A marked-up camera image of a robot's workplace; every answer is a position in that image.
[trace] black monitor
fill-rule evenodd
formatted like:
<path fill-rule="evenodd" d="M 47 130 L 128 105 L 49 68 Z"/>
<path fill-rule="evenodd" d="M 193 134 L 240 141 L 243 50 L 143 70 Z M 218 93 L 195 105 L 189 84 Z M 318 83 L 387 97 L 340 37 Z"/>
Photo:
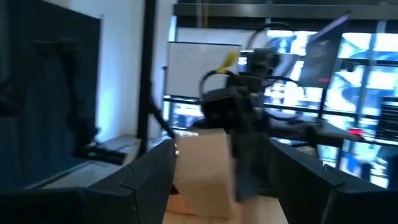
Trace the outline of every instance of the black monitor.
<path fill-rule="evenodd" d="M 306 46 L 304 64 L 298 80 L 302 86 L 323 89 L 329 87 L 349 18 L 350 13 L 347 12 L 311 36 Z"/>

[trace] yellow cable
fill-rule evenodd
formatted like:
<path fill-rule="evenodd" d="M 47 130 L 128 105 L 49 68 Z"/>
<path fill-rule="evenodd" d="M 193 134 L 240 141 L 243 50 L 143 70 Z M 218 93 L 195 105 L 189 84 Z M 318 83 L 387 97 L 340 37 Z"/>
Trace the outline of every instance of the yellow cable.
<path fill-rule="evenodd" d="M 228 67 L 234 65 L 238 61 L 238 58 L 239 58 L 239 54 L 238 53 L 236 53 L 236 52 L 229 53 L 225 57 L 224 62 L 217 69 L 217 73 L 224 74 Z"/>

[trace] white wall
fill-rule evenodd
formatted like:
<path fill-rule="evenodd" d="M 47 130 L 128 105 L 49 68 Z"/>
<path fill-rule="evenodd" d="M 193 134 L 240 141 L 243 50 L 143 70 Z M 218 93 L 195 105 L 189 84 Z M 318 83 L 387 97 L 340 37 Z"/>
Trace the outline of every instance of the white wall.
<path fill-rule="evenodd" d="M 98 139 L 105 141 L 122 134 L 136 134 L 145 0 L 46 1 L 103 18 L 96 118 L 97 126 L 101 128 Z M 157 1 L 152 94 L 159 109 L 163 107 L 162 67 L 167 65 L 167 42 L 170 38 L 174 39 L 175 29 L 170 32 L 170 27 L 175 27 L 175 23 L 171 22 L 175 2 L 176 0 Z M 160 126 L 151 117 L 149 137 L 159 136 Z"/>
<path fill-rule="evenodd" d="M 174 40 L 175 18 L 173 16 L 173 4 L 176 0 L 158 0 L 157 1 L 157 18 L 156 33 L 154 39 L 154 61 L 152 64 L 152 87 L 155 104 L 159 109 L 163 107 L 164 95 L 164 71 L 163 66 L 167 66 L 167 45 L 169 41 Z M 149 120 L 149 137 L 159 138 L 161 128 L 157 121 L 150 117 Z"/>
<path fill-rule="evenodd" d="M 96 125 L 100 141 L 135 134 L 145 0 L 46 0 L 102 18 Z"/>
<path fill-rule="evenodd" d="M 212 44 L 240 44 L 242 48 L 245 48 L 252 33 L 252 30 L 179 28 L 177 40 Z M 263 47 L 266 42 L 265 33 L 259 34 L 252 47 Z"/>

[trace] black equipment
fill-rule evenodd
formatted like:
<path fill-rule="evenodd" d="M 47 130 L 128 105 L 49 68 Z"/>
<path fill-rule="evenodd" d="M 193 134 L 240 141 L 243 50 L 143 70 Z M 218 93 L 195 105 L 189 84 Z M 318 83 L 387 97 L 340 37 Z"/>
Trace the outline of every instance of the black equipment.
<path fill-rule="evenodd" d="M 341 67 L 338 58 L 344 31 L 349 25 L 351 13 L 347 12 L 340 18 L 328 24 L 315 35 L 311 36 L 307 44 L 304 64 L 301 69 L 299 82 L 305 87 L 322 88 L 320 108 L 316 123 L 320 124 L 325 108 L 326 93 L 332 75 Z"/>
<path fill-rule="evenodd" d="M 395 223 L 386 190 L 271 140 L 266 167 L 289 223 Z"/>
<path fill-rule="evenodd" d="M 252 42 L 257 35 L 269 27 L 291 28 L 283 22 L 271 22 L 258 28 L 250 37 L 246 50 L 251 48 Z M 236 75 L 230 71 L 224 71 L 228 76 L 226 88 L 203 92 L 203 84 L 207 78 L 217 75 L 219 71 L 213 70 L 207 73 L 200 83 L 201 110 L 205 115 L 204 121 L 193 124 L 194 127 L 225 128 L 237 133 L 248 133 L 254 131 L 254 123 L 260 120 L 266 122 L 266 118 L 281 120 L 297 119 L 281 118 L 263 110 L 264 91 L 277 80 L 295 82 L 286 76 L 292 71 L 298 56 L 288 55 L 284 57 L 272 48 L 254 49 L 252 53 L 246 51 L 246 57 L 250 58 L 250 64 L 246 71 Z"/>
<path fill-rule="evenodd" d="M 78 42 L 71 39 L 62 39 L 58 42 L 36 41 L 33 46 L 23 64 L 28 66 L 32 73 L 21 73 L 19 68 L 15 68 L 8 79 L 0 85 L 0 116 L 16 116 L 24 109 L 27 89 L 41 72 L 43 62 L 50 57 L 58 57 L 63 65 L 70 98 L 70 109 L 66 121 L 76 137 L 72 155 L 82 159 L 122 165 L 126 157 L 125 153 L 106 149 L 95 141 L 98 133 L 95 119 L 86 117 L 83 96 L 79 95 L 75 88 L 75 80 L 80 74 Z"/>
<path fill-rule="evenodd" d="M 162 223 L 175 168 L 174 140 L 162 142 L 88 189 L 0 194 L 1 223 Z"/>

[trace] red light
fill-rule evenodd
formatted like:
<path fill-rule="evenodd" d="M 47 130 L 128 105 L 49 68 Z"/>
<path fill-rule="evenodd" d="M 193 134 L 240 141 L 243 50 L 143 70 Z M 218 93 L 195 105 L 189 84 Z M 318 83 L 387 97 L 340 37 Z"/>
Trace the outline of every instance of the red light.
<path fill-rule="evenodd" d="M 351 128 L 348 130 L 348 132 L 350 134 L 359 135 L 359 136 L 363 135 L 363 133 L 364 133 L 364 131 L 362 129 L 358 129 L 358 128 Z"/>

